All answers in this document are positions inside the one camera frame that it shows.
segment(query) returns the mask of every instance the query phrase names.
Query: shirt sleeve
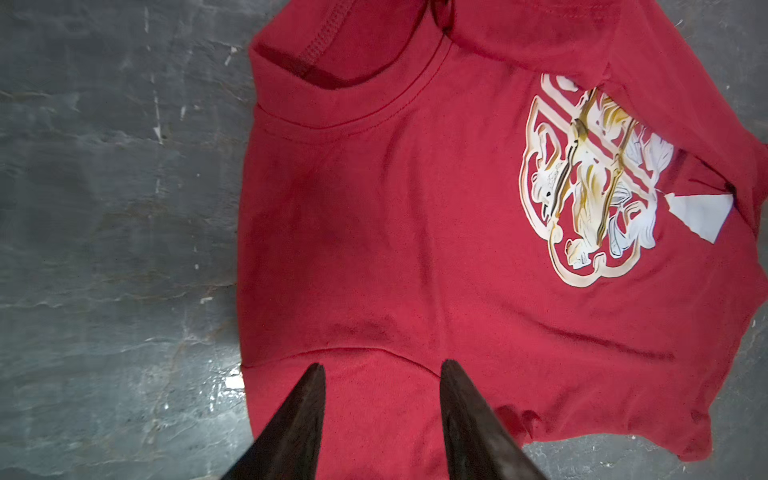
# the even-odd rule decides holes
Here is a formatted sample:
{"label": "shirt sleeve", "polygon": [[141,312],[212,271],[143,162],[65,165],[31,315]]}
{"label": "shirt sleeve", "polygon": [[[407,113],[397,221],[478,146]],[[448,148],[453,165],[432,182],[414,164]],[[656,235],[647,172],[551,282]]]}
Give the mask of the shirt sleeve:
{"label": "shirt sleeve", "polygon": [[757,235],[768,147],[742,126],[655,0],[435,0],[433,8],[463,48],[599,87],[715,170]]}

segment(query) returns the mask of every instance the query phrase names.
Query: marble surface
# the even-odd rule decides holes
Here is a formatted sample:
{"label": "marble surface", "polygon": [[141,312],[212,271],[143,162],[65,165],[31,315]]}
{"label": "marble surface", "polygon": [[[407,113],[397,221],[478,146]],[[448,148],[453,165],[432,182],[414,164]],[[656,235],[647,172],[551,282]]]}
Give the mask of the marble surface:
{"label": "marble surface", "polygon": [[[0,2],[0,478],[213,479],[250,444],[243,49],[283,3]],[[768,3],[661,3],[768,141]],[[553,480],[763,478],[767,313],[712,409],[711,459],[612,435],[526,451]]]}

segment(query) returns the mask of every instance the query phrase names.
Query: red shirt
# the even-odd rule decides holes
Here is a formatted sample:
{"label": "red shirt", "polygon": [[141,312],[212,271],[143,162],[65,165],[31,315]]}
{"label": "red shirt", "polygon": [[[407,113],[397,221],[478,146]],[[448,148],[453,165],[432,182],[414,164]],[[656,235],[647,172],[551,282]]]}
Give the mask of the red shirt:
{"label": "red shirt", "polygon": [[319,478],[446,478],[453,358],[520,443],[709,455],[768,149],[655,2],[292,0],[250,58],[254,433],[321,362]]}

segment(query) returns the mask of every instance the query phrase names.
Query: white triangular print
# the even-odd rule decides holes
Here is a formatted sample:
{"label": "white triangular print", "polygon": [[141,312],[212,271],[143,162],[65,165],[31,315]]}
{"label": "white triangular print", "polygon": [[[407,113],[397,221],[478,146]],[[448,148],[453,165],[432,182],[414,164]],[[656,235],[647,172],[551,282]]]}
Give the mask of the white triangular print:
{"label": "white triangular print", "polygon": [[733,195],[666,194],[670,213],[686,224],[690,231],[709,243],[715,243],[717,234],[733,207]]}

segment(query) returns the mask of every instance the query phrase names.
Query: graphic print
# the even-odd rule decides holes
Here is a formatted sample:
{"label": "graphic print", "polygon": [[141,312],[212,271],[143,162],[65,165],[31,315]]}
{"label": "graphic print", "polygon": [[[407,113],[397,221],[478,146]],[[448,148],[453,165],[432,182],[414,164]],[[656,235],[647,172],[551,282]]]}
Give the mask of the graphic print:
{"label": "graphic print", "polygon": [[674,147],[597,89],[547,74],[541,87],[520,170],[525,214],[568,285],[622,276],[656,245],[655,186]]}

